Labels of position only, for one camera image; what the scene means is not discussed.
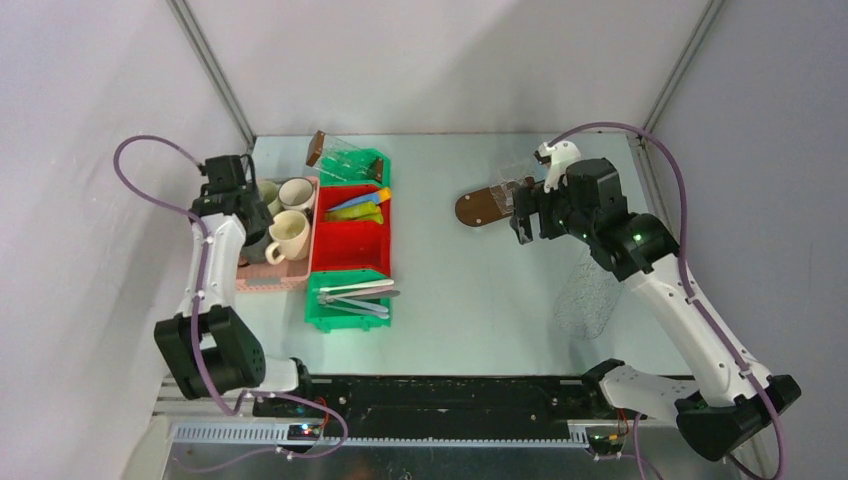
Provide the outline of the clear acrylic holder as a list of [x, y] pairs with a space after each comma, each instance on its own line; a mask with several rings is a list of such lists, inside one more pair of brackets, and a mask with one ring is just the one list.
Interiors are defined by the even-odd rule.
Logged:
[[543, 180], [546, 173], [547, 169], [534, 159], [501, 166], [496, 172], [495, 183], [489, 187], [500, 213], [509, 216], [514, 210], [514, 191], [526, 183], [533, 185]]

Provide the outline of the black mug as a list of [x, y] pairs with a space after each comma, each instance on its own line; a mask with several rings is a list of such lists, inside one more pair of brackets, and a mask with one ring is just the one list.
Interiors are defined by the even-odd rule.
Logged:
[[264, 264], [267, 262], [266, 249], [270, 245], [272, 238], [269, 229], [265, 228], [260, 233], [249, 238], [249, 243], [246, 243], [240, 251], [242, 263], [248, 265]]

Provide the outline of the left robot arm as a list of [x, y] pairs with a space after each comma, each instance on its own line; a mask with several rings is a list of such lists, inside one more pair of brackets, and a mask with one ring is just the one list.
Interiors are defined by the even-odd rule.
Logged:
[[303, 363], [268, 359], [260, 341], [234, 308], [244, 247], [268, 238], [271, 216], [262, 202], [247, 155], [208, 158], [206, 177], [189, 209], [193, 253], [187, 291], [170, 319], [158, 322], [154, 340], [188, 400], [241, 389], [276, 391], [278, 404], [304, 416], [316, 403]]

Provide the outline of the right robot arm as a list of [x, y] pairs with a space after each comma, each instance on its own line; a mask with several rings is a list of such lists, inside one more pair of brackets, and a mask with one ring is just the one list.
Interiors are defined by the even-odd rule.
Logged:
[[693, 375], [677, 381], [606, 360], [581, 378], [588, 414], [606, 418], [621, 408], [653, 417], [675, 426], [700, 456], [719, 461], [800, 397], [794, 378], [772, 374], [699, 296], [662, 221], [630, 211], [610, 161], [578, 161], [555, 188], [523, 184], [512, 198], [510, 226], [520, 243], [569, 235], [587, 245], [596, 264], [650, 309]]

